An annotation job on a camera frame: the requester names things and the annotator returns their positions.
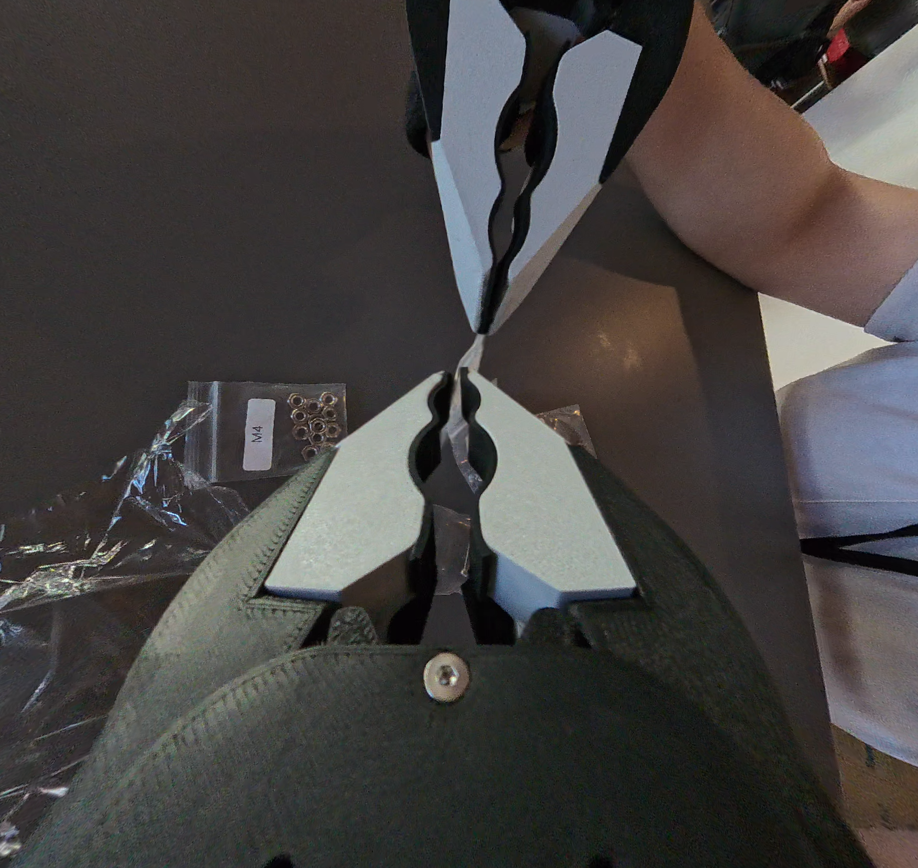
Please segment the clear bag single screw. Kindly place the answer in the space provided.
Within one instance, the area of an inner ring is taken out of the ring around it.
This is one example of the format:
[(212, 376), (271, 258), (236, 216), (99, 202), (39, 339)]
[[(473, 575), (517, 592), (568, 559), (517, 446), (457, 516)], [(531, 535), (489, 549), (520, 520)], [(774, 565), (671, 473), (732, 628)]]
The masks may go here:
[(596, 450), (578, 403), (538, 413), (536, 417), (562, 437), (569, 446), (579, 446), (596, 457)]

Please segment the person's right forearm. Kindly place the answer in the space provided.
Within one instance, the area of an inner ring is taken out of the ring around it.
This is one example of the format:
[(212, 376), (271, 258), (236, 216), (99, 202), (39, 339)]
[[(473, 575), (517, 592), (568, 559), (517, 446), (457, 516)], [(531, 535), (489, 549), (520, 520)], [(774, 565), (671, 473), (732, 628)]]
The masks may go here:
[(670, 229), (730, 277), (916, 341), (916, 191), (833, 163), (699, 2), (677, 74), (626, 161)]

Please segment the bag of round-head screws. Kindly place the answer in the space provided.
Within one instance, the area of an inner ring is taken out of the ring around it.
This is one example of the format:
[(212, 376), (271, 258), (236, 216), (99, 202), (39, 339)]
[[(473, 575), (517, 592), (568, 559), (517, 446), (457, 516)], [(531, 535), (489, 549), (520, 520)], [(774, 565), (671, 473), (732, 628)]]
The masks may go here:
[(186, 468), (211, 484), (293, 474), (347, 436), (344, 383), (191, 381), (205, 418), (186, 436)]

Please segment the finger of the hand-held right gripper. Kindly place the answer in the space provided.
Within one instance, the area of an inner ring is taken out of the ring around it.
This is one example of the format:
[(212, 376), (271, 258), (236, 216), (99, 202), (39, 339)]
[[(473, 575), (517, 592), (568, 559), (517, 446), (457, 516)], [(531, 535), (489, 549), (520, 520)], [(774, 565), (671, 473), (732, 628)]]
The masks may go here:
[(503, 191), (499, 126), (522, 82), (526, 39), (499, 0), (450, 0), (447, 29), (431, 160), (457, 288), (470, 326), (488, 334), (497, 278), (490, 224)]
[(516, 202), (506, 280), (488, 310), (488, 332), (521, 305), (599, 193), (641, 52), (603, 30), (560, 56), (545, 85), (544, 145)]

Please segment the crumpled clear plastic wrap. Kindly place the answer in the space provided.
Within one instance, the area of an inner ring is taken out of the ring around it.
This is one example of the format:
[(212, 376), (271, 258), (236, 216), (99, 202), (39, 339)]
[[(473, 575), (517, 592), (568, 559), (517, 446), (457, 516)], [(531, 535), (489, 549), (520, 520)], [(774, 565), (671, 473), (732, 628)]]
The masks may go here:
[(248, 514), (181, 463), (211, 413), (181, 403), (148, 448), (2, 526), (2, 865), (68, 791), (167, 605)]

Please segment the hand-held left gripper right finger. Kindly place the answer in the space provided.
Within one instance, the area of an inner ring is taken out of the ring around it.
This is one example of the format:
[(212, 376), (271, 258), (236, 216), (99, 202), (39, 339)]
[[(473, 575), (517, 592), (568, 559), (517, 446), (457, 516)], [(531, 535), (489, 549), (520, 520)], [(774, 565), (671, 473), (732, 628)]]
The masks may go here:
[(477, 528), (493, 557), (485, 593), (522, 633), (542, 609), (633, 597), (637, 582), (576, 462), (545, 422), (463, 369)]

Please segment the person's white shirt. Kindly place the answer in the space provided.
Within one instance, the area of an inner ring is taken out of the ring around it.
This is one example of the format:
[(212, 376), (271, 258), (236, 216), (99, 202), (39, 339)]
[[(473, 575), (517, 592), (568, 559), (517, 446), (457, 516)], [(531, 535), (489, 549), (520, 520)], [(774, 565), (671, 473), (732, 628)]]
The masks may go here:
[(866, 324), (889, 341), (778, 392), (832, 723), (917, 763), (916, 267)]

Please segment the grey desk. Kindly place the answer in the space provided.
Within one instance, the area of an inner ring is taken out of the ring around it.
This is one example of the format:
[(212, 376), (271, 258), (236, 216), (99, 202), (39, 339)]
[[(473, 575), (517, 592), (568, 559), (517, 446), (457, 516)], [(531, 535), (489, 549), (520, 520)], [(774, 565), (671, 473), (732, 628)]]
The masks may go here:
[[(188, 380), (340, 381), (355, 428), (472, 340), (407, 145), (403, 0), (2, 0), (2, 523), (146, 448)], [(838, 770), (757, 297), (626, 170), (482, 371), (579, 403)]]

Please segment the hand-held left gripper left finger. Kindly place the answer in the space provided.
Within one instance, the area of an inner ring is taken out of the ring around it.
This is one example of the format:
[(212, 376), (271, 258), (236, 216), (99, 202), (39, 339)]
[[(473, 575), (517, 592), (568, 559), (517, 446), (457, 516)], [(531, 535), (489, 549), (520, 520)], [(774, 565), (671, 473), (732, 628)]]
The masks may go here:
[(364, 609), (382, 640), (435, 575), (422, 486), (442, 460), (453, 376), (430, 375), (340, 442), (264, 582), (276, 597)]

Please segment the small clear screw bag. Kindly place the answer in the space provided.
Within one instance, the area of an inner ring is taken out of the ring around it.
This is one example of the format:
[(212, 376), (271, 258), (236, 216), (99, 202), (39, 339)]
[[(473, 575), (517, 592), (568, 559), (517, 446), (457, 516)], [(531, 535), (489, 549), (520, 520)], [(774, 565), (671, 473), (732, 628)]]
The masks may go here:
[[(471, 461), (470, 426), (463, 410), (462, 370), (478, 371), (484, 353), (486, 336), (476, 335), (472, 346), (459, 360), (453, 374), (453, 390), (449, 415), (441, 435), (442, 459), (450, 449), (458, 471), (473, 495), (484, 488), (484, 479)], [(435, 596), (459, 595), (469, 572), (468, 553), (471, 525), (452, 509), (434, 506), (432, 509), (437, 583)]]

